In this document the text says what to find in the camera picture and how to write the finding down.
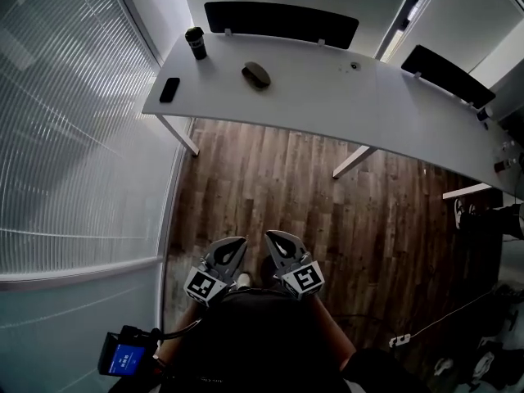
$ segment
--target electrical outlet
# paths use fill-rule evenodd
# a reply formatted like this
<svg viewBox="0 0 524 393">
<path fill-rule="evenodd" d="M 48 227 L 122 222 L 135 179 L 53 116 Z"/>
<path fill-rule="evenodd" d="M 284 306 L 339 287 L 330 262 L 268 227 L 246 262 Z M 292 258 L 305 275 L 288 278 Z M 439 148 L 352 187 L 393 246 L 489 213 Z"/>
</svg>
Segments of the electrical outlet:
<svg viewBox="0 0 524 393">
<path fill-rule="evenodd" d="M 393 348 L 393 346 L 407 344 L 410 339 L 411 335 L 409 333 L 402 335 L 401 337 L 392 337 L 390 340 L 390 348 Z"/>
</svg>

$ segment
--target wooden floor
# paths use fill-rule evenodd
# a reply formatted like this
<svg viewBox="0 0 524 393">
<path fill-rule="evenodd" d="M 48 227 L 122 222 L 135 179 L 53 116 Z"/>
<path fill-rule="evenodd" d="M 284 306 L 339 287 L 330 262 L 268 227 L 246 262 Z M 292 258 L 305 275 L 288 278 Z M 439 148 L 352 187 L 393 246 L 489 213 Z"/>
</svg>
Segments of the wooden floor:
<svg viewBox="0 0 524 393">
<path fill-rule="evenodd" d="M 357 348 L 387 350 L 392 330 L 413 334 L 497 279 L 500 238 L 458 234 L 453 202 L 441 199 L 474 184 L 469 179 L 377 151 L 335 180 L 333 169 L 355 144 L 283 129 L 197 120 L 192 139 L 201 154 L 187 156 L 178 188 L 165 285 L 168 329 L 187 305 L 182 285 L 202 249 L 222 237 L 247 237 L 244 268 L 256 275 L 267 255 L 267 229 L 293 233 L 313 252 L 327 281 L 320 296 Z M 477 209 L 502 205 L 495 190 L 467 200 Z M 348 314 L 384 323 L 342 316 Z M 432 368 L 457 318 L 396 352 L 433 391 L 446 391 Z"/>
</svg>

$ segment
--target blue screen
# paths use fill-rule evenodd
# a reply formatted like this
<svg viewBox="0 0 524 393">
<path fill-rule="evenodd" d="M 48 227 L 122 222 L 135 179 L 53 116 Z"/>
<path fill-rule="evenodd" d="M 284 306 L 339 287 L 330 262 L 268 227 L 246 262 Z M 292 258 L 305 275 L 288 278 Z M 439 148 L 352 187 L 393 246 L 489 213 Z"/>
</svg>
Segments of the blue screen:
<svg viewBox="0 0 524 393">
<path fill-rule="evenodd" d="M 137 371 L 138 363 L 146 348 L 143 346 L 131 346 L 119 344 L 109 368 L 110 374 L 132 376 Z"/>
</svg>

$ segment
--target smartphone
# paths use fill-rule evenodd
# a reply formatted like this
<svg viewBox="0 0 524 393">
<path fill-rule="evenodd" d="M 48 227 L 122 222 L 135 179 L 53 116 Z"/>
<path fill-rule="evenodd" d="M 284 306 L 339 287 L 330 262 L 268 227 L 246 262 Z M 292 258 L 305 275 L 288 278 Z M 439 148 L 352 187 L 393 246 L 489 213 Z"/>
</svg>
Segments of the smartphone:
<svg viewBox="0 0 524 393">
<path fill-rule="evenodd" d="M 179 84 L 180 79 L 178 77 L 169 77 L 165 82 L 164 90 L 162 90 L 162 94 L 160 95 L 160 103 L 172 102 Z"/>
</svg>

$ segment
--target white table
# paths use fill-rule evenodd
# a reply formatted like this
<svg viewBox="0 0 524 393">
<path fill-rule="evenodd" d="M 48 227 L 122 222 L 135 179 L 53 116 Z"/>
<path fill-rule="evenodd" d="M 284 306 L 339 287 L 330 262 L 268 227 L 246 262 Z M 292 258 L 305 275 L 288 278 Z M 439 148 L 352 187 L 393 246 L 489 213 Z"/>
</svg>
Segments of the white table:
<svg viewBox="0 0 524 393">
<path fill-rule="evenodd" d="M 208 57 L 197 61 L 180 37 L 165 61 L 144 114 L 231 120 L 293 129 L 365 145 L 344 172 L 376 149 L 424 160 L 514 194 L 518 167 L 496 174 L 494 153 L 510 137 L 495 123 L 486 130 L 476 111 L 394 66 L 344 51 L 282 38 L 206 34 Z M 271 86 L 254 91 L 241 69 L 255 61 Z M 353 70 L 350 63 L 359 63 Z M 180 85 L 159 103 L 169 77 Z M 191 140 L 171 131 L 197 154 Z M 520 146 L 515 152 L 522 151 Z M 517 195 L 524 197 L 524 178 Z"/>
</svg>

